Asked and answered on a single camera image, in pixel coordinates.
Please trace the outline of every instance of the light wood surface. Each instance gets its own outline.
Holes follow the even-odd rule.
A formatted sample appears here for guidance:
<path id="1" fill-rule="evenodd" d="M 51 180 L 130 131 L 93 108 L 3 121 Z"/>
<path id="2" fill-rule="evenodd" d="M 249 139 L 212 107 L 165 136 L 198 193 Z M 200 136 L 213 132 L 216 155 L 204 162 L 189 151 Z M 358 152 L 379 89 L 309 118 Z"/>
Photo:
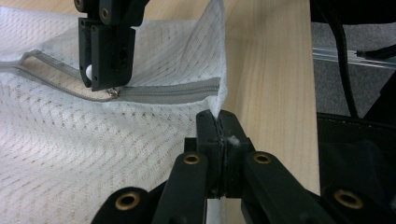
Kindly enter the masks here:
<path id="1" fill-rule="evenodd" d="M 318 193 L 309 0 L 224 1 L 229 95 L 223 108 L 235 113 L 257 150 L 277 156 Z M 197 19 L 207 2 L 151 0 L 145 19 Z M 2 0 L 0 5 L 78 14 L 71 0 Z M 239 210 L 239 204 L 227 208 L 229 217 L 234 215 L 229 209 Z M 241 223 L 240 218 L 227 223 Z"/>

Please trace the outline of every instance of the black plastic bracket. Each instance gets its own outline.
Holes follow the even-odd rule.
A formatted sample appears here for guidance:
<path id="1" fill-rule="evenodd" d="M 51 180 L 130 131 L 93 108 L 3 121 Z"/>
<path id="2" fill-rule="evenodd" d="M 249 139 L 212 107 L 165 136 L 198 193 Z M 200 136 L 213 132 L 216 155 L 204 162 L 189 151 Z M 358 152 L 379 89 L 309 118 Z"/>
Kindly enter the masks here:
<path id="1" fill-rule="evenodd" d="M 242 199 L 245 221 L 253 224 L 394 223 L 391 214 L 353 189 L 328 188 L 322 198 L 313 196 L 274 155 L 254 150 L 234 114 L 220 111 L 215 119 L 206 110 L 196 120 L 197 137 L 186 138 L 167 182 L 150 193 L 119 190 L 92 223 L 203 224 L 206 199 L 223 196 Z M 141 203 L 135 203 L 134 192 Z M 129 195 L 132 199 L 124 200 Z"/>
<path id="2" fill-rule="evenodd" d="M 364 119 L 396 126 L 396 72 L 381 90 L 381 95 L 372 105 Z"/>
<path id="3" fill-rule="evenodd" d="M 86 87 L 100 91 L 126 85 L 132 76 L 135 30 L 149 0 L 75 0 L 88 14 L 78 19 L 79 70 Z M 87 76 L 92 66 L 91 77 Z"/>

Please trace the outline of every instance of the zipper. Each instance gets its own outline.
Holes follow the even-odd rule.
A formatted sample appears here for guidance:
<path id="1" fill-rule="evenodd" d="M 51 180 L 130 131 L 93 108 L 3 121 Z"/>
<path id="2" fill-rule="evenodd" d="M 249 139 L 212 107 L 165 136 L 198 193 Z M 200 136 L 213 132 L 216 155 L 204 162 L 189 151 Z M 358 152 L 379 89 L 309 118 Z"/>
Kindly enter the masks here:
<path id="1" fill-rule="evenodd" d="M 197 101 L 202 101 L 208 96 L 216 96 L 219 91 L 219 77 L 213 77 L 208 80 L 197 81 L 186 84 L 179 84 L 174 86 L 156 86 L 156 87 L 123 87 L 114 88 L 107 90 L 109 95 L 106 99 L 99 99 L 91 96 L 81 94 L 80 92 L 69 90 L 64 86 L 61 86 L 49 78 L 40 76 L 29 68 L 23 66 L 23 63 L 34 57 L 42 63 L 50 66 L 53 69 L 63 72 L 71 77 L 75 77 L 82 84 L 79 71 L 70 65 L 60 62 L 49 55 L 41 52 L 40 50 L 32 50 L 23 54 L 22 58 L 18 62 L 0 63 L 0 70 L 4 69 L 18 69 L 28 77 L 36 78 L 46 85 L 52 87 L 55 90 L 63 91 L 67 94 L 76 96 L 78 98 L 93 101 L 93 102 L 110 102 L 110 101 L 123 101 L 123 102 L 136 102 L 143 104 L 185 104 Z"/>

